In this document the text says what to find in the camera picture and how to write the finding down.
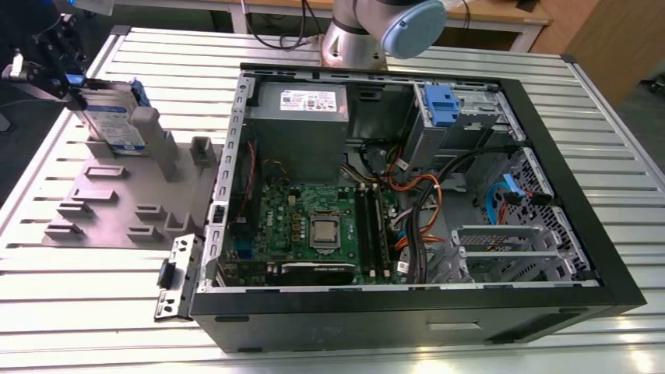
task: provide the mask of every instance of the expansion slot bracket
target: expansion slot bracket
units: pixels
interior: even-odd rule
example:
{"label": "expansion slot bracket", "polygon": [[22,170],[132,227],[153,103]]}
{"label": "expansion slot bracket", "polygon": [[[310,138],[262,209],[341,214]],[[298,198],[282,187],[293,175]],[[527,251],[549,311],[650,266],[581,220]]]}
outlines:
{"label": "expansion slot bracket", "polygon": [[160,287],[154,322],[192,321],[189,308],[196,289],[202,240],[189,234],[173,241],[170,256],[158,271]]}

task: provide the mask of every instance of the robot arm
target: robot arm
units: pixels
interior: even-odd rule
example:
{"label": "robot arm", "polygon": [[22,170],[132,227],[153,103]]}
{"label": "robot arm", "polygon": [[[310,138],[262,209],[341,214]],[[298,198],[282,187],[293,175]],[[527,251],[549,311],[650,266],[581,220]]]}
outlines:
{"label": "robot arm", "polygon": [[419,55],[443,30],[446,11],[438,0],[337,0],[322,41],[325,65],[381,69],[385,52]]}
{"label": "robot arm", "polygon": [[69,109],[82,110],[85,102],[68,79],[85,73],[74,23],[50,0],[0,2],[1,80],[34,97],[65,101]]}

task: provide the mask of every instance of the cpu socket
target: cpu socket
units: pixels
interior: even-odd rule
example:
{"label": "cpu socket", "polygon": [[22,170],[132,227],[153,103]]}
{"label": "cpu socket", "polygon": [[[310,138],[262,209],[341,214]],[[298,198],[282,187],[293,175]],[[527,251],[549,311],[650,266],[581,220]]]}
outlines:
{"label": "cpu socket", "polygon": [[322,255],[332,254],[342,247],[342,228],[338,216],[309,216],[309,247]]}

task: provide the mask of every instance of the green circuit board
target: green circuit board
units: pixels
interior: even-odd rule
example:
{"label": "green circuit board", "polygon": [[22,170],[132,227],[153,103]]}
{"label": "green circuit board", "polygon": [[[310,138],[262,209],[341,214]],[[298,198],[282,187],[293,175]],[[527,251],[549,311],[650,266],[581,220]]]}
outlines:
{"label": "green circuit board", "polygon": [[[272,185],[261,191],[258,231],[253,240],[252,260],[238,263],[238,276],[245,286],[262,286],[261,269],[269,262],[349,263],[356,266],[356,284],[392,284],[389,276],[370,277],[361,271],[358,231],[356,226],[356,188],[320,185]],[[396,196],[384,193],[384,209],[394,206]],[[320,217],[338,222],[338,246],[312,247],[312,225]]]}

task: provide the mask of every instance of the slotted aluminum surface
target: slotted aluminum surface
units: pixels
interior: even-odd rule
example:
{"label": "slotted aluminum surface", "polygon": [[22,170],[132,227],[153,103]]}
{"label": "slotted aluminum surface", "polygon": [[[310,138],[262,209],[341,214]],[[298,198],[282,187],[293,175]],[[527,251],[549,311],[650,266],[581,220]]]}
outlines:
{"label": "slotted aluminum surface", "polygon": [[[177,141],[224,142],[240,62],[317,65],[314,46],[264,48],[248,35],[133,29],[112,36],[92,72],[137,76]],[[431,48],[396,71],[519,79],[649,304],[530,344],[226,355],[194,323],[154,324],[168,252],[40,246],[88,157],[64,112],[0,211],[0,368],[220,372],[665,371],[662,175],[594,92],[557,56]]]}

